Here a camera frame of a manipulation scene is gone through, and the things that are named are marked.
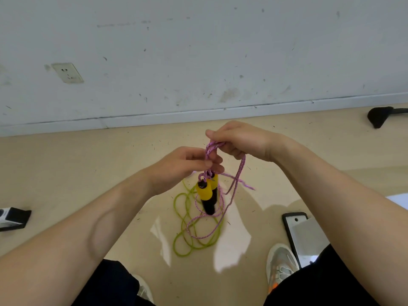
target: yellow-green rope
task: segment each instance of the yellow-green rope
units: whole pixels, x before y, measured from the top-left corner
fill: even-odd
[[[197,193],[195,186],[193,186],[191,189],[188,188],[183,180],[183,185],[186,188],[187,192],[182,192],[179,193],[173,200],[173,207],[174,207],[174,211],[176,212],[177,216],[181,219],[181,232],[179,232],[174,241],[173,241],[173,251],[174,253],[179,256],[179,257],[187,257],[188,255],[191,254],[191,252],[193,250],[201,250],[201,249],[205,249],[208,247],[211,247],[212,245],[214,245],[218,238],[220,237],[220,233],[221,233],[221,227],[222,227],[222,221],[220,223],[220,225],[217,227],[216,231],[214,232],[214,234],[210,237],[210,240],[206,243],[202,242],[200,239],[196,239],[191,237],[187,230],[187,224],[189,223],[189,221],[192,219],[192,217],[190,216],[190,208],[191,208],[191,202],[194,201],[194,194]],[[177,203],[177,199],[179,197],[185,197],[185,202],[184,202],[184,206],[186,209],[186,214],[184,216],[181,216],[181,214],[178,212],[177,207],[176,207],[176,203]],[[216,217],[212,217],[215,221],[215,223],[218,223],[218,219]],[[194,234],[194,236],[197,236],[197,231],[196,231],[196,224],[197,222],[200,220],[201,218],[197,219],[196,221],[194,221],[191,225],[190,225],[190,232],[191,234]],[[183,237],[184,241],[186,242],[186,244],[190,247],[190,250],[187,253],[180,253],[176,250],[176,241],[179,237]]]

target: wall socket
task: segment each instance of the wall socket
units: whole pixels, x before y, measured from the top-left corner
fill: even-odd
[[[72,63],[53,63],[51,66],[62,81],[67,84],[80,84],[84,82]]]

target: sneaker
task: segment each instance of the sneaker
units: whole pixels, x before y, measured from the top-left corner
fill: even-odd
[[[147,299],[148,301],[154,303],[152,291],[150,290],[149,286],[144,281],[144,279],[139,275],[132,274],[132,276],[135,277],[139,282],[139,292],[137,294],[141,298]]]
[[[287,245],[276,244],[268,253],[266,261],[266,277],[268,278],[268,294],[275,289],[279,283],[299,270],[293,252]]]

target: floor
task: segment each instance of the floor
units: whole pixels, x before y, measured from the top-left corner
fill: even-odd
[[[404,107],[407,104],[395,105]],[[375,130],[369,108],[247,118],[284,133],[384,195],[408,192],[408,117],[392,116]],[[135,171],[178,146],[205,147],[207,128],[225,121],[113,128],[0,139],[2,207],[32,209],[23,230],[0,234],[0,255],[78,210]],[[238,161],[225,157],[227,172]],[[273,244],[288,243],[281,215],[305,211],[274,164],[248,157],[240,187],[218,243],[180,258],[172,242],[180,220],[172,197],[182,185],[152,198],[107,255],[150,285],[157,305],[262,305],[265,260]],[[208,224],[201,227],[204,233]],[[177,244],[180,251],[183,244]]]

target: hand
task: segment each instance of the hand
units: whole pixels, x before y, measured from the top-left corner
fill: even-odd
[[[222,158],[215,153],[210,155],[210,159],[205,160],[205,149],[179,147],[142,171],[152,187],[153,195],[158,195],[170,190],[195,170],[212,169],[217,173],[223,173],[224,167],[220,163]]]
[[[257,128],[247,123],[230,121],[219,130],[207,130],[207,137],[215,142],[227,142],[220,147],[222,151],[240,160],[249,153],[264,161],[275,160],[282,141],[286,136]]]

